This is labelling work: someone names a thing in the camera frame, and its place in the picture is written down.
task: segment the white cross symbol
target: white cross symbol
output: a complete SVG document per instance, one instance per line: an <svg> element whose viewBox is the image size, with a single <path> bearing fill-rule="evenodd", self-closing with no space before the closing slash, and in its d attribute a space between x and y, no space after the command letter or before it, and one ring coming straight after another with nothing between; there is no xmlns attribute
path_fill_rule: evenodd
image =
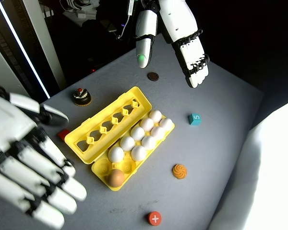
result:
<svg viewBox="0 0 288 230"><path fill-rule="evenodd" d="M152 220L157 223L157 220L159 220L159 218L155 215L154 218L152 218Z"/></svg>

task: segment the light strip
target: light strip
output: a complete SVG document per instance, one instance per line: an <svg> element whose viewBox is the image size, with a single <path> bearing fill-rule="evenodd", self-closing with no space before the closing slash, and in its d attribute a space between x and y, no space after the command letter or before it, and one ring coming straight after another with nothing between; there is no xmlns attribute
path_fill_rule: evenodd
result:
<svg viewBox="0 0 288 230"><path fill-rule="evenodd" d="M48 92L47 92L47 90L46 90L46 88L45 88L42 80L39 78L39 75L37 74L37 71L35 70L35 68L34 68L34 66L33 66L33 64L32 64L32 62L31 62L29 56L27 55L27 52L25 51L24 46L23 46L23 44L21 43L21 41L20 41L20 39L19 39L16 31L14 30L14 27L12 26L12 23L11 23L8 15L6 14L6 12L5 12L5 10L4 10L4 7L2 6L2 3L1 3L1 2L0 2L0 10L1 10L1 12L2 12L2 14L3 14L3 16L4 16L4 18L5 18L6 22L7 22L7 24L9 25L9 28L10 28L11 32L13 33L13 35L14 35L14 37L15 37L15 39L16 39L16 41L17 41L17 43L18 43L18 45L19 45L19 47L20 47L20 49L21 49L21 51L23 52L25 59L27 59L27 62L29 63L29 65L30 65L30 67L31 67L34 75L36 76L36 79L38 80L40 86L43 88L43 90L44 90L47 98L49 99L50 96L49 96L49 94L48 94Z"/></svg>

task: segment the blue dice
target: blue dice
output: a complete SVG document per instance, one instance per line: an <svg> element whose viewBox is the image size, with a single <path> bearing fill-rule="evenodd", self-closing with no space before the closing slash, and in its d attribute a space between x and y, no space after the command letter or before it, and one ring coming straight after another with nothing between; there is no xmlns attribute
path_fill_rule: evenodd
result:
<svg viewBox="0 0 288 230"><path fill-rule="evenodd" d="M192 126L199 126L202 122L202 117L199 114L189 115L189 122Z"/></svg>

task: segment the gray table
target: gray table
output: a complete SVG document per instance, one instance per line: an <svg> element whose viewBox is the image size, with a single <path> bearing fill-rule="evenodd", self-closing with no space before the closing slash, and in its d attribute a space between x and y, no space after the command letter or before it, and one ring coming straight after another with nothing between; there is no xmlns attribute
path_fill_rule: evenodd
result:
<svg viewBox="0 0 288 230"><path fill-rule="evenodd" d="M118 192L112 192L63 143L56 134L62 127L47 127L62 152L75 162L75 178L87 189L87 199L78 202L74 215L65 215L63 230L151 229L145 215L159 211L158 229L204 230L207 228L251 127L262 94L239 78L209 63L209 76L191 89L171 45L158 36L152 61L146 69L137 67L135 50L63 90L46 104L63 111L73 130L82 121L114 101L132 86L138 86L153 105L170 117L176 127L137 173ZM148 72L160 78L150 81ZM93 102L78 107L71 101L77 88L87 88ZM190 126L188 115L200 113L202 124ZM171 173L176 163L184 164L188 176L177 180ZM0 229L48 229L24 217L0 201Z"/></svg>

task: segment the white robotic hand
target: white robotic hand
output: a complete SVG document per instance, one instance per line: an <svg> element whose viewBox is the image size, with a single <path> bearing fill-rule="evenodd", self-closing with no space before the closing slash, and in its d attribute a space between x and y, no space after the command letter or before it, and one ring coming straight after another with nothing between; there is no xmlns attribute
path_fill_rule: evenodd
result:
<svg viewBox="0 0 288 230"><path fill-rule="evenodd" d="M84 200L86 190L73 178L72 164L24 112L47 124L68 121L63 113L0 87L0 197L60 229L64 224L60 211L73 214L74 198Z"/></svg>
<svg viewBox="0 0 288 230"><path fill-rule="evenodd" d="M157 29L157 14L167 43L172 44L188 85L196 88L208 75L209 57L204 53L194 15L184 0L141 0L145 11L140 12L137 25L136 55L145 68L152 55Z"/></svg>

